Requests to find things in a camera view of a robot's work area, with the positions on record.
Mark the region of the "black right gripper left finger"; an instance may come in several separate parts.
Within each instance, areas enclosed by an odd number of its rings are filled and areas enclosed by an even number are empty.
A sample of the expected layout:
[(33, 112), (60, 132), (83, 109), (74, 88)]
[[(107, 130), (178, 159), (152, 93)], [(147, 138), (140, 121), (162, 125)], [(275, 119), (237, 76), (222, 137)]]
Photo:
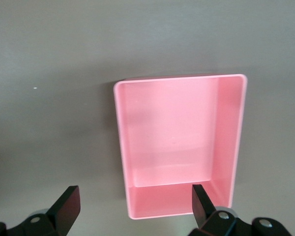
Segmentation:
[(46, 213), (28, 217), (8, 230), (10, 236), (66, 236), (81, 211), (79, 187), (70, 186)]

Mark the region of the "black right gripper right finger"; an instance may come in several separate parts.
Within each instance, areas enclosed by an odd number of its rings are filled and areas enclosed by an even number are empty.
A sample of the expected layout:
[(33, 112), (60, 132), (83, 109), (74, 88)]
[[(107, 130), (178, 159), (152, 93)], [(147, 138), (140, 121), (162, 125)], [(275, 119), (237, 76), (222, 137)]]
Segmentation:
[(217, 210), (201, 184), (192, 185), (192, 210), (197, 228), (189, 236), (251, 236), (251, 225), (226, 210)]

